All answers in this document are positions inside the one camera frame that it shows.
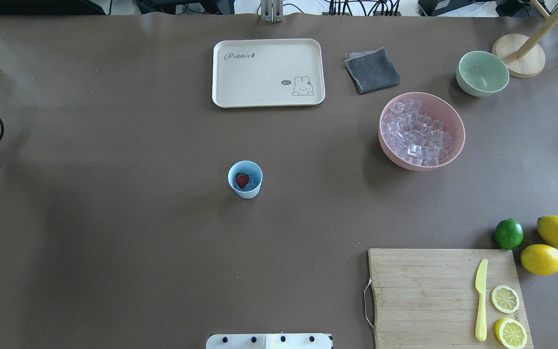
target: lemon slice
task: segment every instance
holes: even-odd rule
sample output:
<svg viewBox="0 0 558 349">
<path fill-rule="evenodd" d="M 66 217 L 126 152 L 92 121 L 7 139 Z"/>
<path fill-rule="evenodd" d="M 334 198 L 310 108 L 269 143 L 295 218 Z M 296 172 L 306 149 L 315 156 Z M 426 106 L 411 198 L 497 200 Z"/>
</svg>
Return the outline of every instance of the lemon slice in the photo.
<svg viewBox="0 0 558 349">
<path fill-rule="evenodd" d="M 499 311 L 511 314 L 520 307 L 520 298 L 513 288 L 500 285 L 492 290 L 492 303 Z"/>
<path fill-rule="evenodd" d="M 522 349 L 527 345 L 527 332 L 524 326 L 513 318 L 504 317 L 496 321 L 494 333 L 498 341 L 507 349 Z"/>
</svg>

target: round wooden base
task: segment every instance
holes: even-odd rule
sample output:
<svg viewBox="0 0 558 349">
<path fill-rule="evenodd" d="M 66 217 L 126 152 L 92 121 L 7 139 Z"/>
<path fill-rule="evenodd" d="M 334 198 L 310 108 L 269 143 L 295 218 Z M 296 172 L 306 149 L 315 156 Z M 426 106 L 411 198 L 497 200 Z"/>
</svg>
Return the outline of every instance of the round wooden base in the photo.
<svg viewBox="0 0 558 349">
<path fill-rule="evenodd" d="M 529 37 L 520 34 L 508 34 L 498 38 L 492 46 L 492 53 L 500 58 L 510 71 L 510 75 L 518 78 L 532 78 L 544 69 L 546 57 L 541 46 L 534 46 L 522 58 L 516 58 L 518 51 Z"/>
</svg>

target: strawberry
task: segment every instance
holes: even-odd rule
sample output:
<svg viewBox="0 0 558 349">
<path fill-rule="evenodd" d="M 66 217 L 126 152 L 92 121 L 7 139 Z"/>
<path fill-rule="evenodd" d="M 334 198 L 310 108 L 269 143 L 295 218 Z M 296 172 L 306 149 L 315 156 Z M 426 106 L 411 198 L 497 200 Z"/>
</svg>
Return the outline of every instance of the strawberry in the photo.
<svg viewBox="0 0 558 349">
<path fill-rule="evenodd" d="M 239 188 L 244 188 L 247 185 L 248 181 L 248 174 L 242 172 L 236 173 L 236 183 Z"/>
</svg>

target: green bowl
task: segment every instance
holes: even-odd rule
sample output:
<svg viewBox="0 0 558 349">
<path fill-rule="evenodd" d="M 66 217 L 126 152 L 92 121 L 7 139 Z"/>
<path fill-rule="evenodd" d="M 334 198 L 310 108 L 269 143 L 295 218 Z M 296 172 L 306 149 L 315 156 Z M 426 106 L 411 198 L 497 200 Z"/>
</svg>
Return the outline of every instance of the green bowl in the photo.
<svg viewBox="0 0 558 349">
<path fill-rule="evenodd" d="M 492 53 L 471 51 L 461 58 L 456 80 L 469 95 L 486 97 L 505 88 L 510 74 L 505 63 Z"/>
</svg>

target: bowl of ice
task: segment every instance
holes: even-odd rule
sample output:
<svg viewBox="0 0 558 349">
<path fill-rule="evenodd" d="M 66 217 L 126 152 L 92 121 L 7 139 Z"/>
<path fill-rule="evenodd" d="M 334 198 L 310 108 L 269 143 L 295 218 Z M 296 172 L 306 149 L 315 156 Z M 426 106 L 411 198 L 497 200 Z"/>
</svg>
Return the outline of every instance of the bowl of ice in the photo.
<svg viewBox="0 0 558 349">
<path fill-rule="evenodd" d="M 456 109 L 435 95 L 409 92 L 390 100 L 380 114 L 378 140 L 396 165 L 426 171 L 451 163 L 465 145 Z"/>
</svg>

